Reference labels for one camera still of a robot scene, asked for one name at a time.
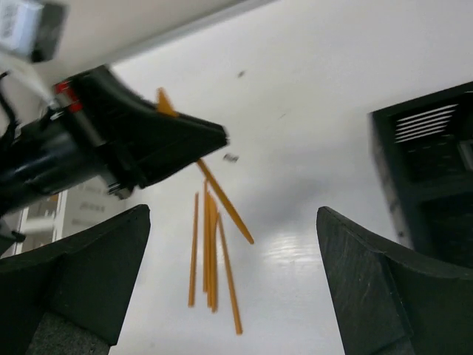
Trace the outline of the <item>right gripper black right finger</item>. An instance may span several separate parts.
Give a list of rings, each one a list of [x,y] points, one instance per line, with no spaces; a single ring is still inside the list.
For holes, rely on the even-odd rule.
[[[316,231],[346,354],[471,354],[472,270],[321,207]]]

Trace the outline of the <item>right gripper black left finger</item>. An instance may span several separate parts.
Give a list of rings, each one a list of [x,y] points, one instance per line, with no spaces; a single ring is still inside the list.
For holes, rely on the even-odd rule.
[[[2,354],[108,354],[117,345],[151,228],[137,205],[1,260]]]

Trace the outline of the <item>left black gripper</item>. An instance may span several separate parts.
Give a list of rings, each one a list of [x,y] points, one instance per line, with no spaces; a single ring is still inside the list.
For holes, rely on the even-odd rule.
[[[102,177],[127,198],[228,144],[225,127],[183,113],[160,113],[107,66],[53,87],[59,108],[23,127],[6,98],[10,123],[1,137],[1,213]]]

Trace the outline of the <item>orange fork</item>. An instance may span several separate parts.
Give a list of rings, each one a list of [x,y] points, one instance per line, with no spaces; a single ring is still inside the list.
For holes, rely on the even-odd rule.
[[[157,89],[157,111],[159,113],[163,113],[165,115],[169,115],[175,118],[180,116],[180,114],[174,109],[163,87],[160,87]],[[217,197],[220,199],[221,204],[225,207],[227,213],[229,213],[235,225],[241,231],[245,239],[251,245],[253,245],[254,239],[251,233],[249,232],[248,227],[245,225],[239,213],[234,208],[233,203],[228,199],[228,196],[219,185],[218,181],[216,180],[211,170],[206,165],[205,161],[202,158],[200,158],[197,160],[197,165],[199,166],[200,170],[202,171],[202,173],[204,174],[204,176],[210,183],[212,189],[215,191]]]

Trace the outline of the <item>orange chopstick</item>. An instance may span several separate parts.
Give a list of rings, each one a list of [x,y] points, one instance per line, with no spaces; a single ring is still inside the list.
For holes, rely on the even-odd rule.
[[[195,304],[196,291],[196,271],[197,271],[197,240],[198,240],[198,211],[199,211],[199,193],[194,196],[194,217],[193,217],[193,234],[191,244],[191,263],[189,274],[188,288],[188,307],[191,308]]]
[[[241,317],[239,313],[237,293],[236,293],[236,289],[234,285],[231,261],[230,261],[230,257],[228,253],[228,246],[227,246],[226,238],[225,238],[225,230],[223,228],[222,217],[220,214],[217,215],[217,225],[220,231],[222,253],[223,253],[223,259],[224,259],[224,264],[225,264],[226,277],[228,281],[228,290],[229,290],[229,296],[230,296],[230,301],[231,301],[235,332],[237,336],[241,336],[243,334],[242,321],[241,321]]]
[[[207,276],[207,191],[208,181],[205,179],[203,184],[203,291],[208,291]]]

